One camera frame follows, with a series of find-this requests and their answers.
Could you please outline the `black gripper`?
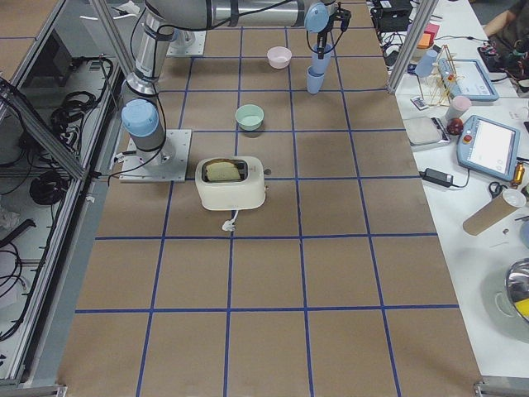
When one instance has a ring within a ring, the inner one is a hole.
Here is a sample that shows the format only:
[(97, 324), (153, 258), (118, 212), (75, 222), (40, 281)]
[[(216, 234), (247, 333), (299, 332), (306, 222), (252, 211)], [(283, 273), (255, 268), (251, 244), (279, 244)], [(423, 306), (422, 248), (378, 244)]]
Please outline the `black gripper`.
[[(352, 12), (348, 9), (343, 8), (340, 2), (336, 2), (332, 8), (329, 17), (329, 29), (332, 30), (336, 26), (339, 27), (340, 31), (347, 31), (352, 19)], [(317, 33), (317, 45), (316, 52), (318, 56), (324, 56), (326, 54), (326, 32), (321, 31)]]

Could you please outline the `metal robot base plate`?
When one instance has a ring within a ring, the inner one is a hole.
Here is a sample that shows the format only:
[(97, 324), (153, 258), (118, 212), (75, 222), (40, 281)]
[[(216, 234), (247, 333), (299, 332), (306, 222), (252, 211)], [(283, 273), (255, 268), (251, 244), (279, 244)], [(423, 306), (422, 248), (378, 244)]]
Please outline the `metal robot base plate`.
[(169, 129), (161, 152), (147, 165), (144, 163), (150, 157), (144, 152), (125, 157), (124, 172), (118, 175), (119, 180), (126, 183), (184, 182), (191, 138), (189, 129)]

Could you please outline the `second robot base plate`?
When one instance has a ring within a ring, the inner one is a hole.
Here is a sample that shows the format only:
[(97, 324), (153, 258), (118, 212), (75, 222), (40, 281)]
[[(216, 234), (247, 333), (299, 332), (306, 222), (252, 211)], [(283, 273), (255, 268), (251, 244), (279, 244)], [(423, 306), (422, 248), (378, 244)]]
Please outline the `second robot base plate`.
[(205, 31), (175, 29), (166, 56), (170, 58), (203, 56), (205, 40)]

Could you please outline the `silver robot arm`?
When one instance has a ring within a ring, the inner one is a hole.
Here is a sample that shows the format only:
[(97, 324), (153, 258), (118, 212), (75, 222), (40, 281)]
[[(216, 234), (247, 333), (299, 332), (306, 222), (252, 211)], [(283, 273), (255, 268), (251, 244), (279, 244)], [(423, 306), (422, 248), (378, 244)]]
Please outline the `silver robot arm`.
[(135, 67), (124, 83), (124, 103), (152, 103), (155, 125), (146, 141), (134, 137), (144, 161), (164, 149), (166, 133), (156, 107), (157, 89), (169, 42), (175, 31), (211, 31), (222, 26), (304, 27), (317, 34), (317, 56), (326, 54), (326, 37), (336, 22), (346, 31), (351, 13), (334, 1), (145, 1), (145, 25)]

